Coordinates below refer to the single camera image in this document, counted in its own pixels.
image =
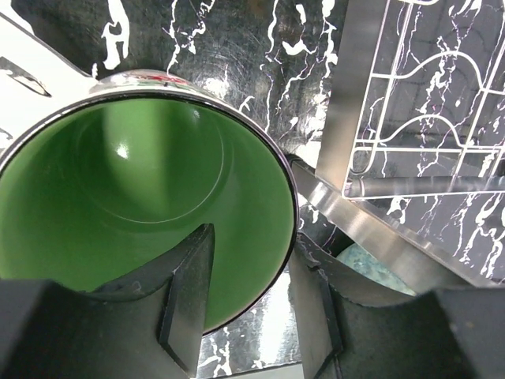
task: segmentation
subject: stainless steel edge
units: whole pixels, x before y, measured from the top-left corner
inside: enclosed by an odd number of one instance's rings
[[[389,0],[353,0],[347,6],[316,169],[317,176],[337,190],[342,191],[346,183],[388,5]]]
[[[464,283],[496,286],[368,203],[345,199],[303,163],[294,163],[292,169],[299,193],[413,291],[422,293]]]

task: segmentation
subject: teal object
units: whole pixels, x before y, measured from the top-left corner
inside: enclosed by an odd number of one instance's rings
[[[255,302],[289,253],[294,196],[235,119],[176,99],[124,99],[61,118],[0,177],[0,277],[92,291],[215,225],[207,331]]]
[[[337,256],[337,260],[378,284],[406,295],[415,296],[416,294],[393,272],[356,243],[342,251]]]

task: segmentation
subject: green mug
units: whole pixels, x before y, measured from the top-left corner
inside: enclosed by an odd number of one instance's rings
[[[13,103],[37,110],[20,114],[18,135],[0,118],[15,135],[0,156],[0,278],[93,291],[213,223],[205,331],[245,312],[296,235],[294,180],[274,142],[179,77],[134,70],[95,81],[0,15],[7,28],[17,49],[0,42],[0,69],[13,73]]]

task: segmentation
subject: mug handle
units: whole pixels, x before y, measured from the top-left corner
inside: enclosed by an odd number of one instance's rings
[[[6,140],[86,97],[96,80],[2,13],[0,36],[0,148],[5,148]]]

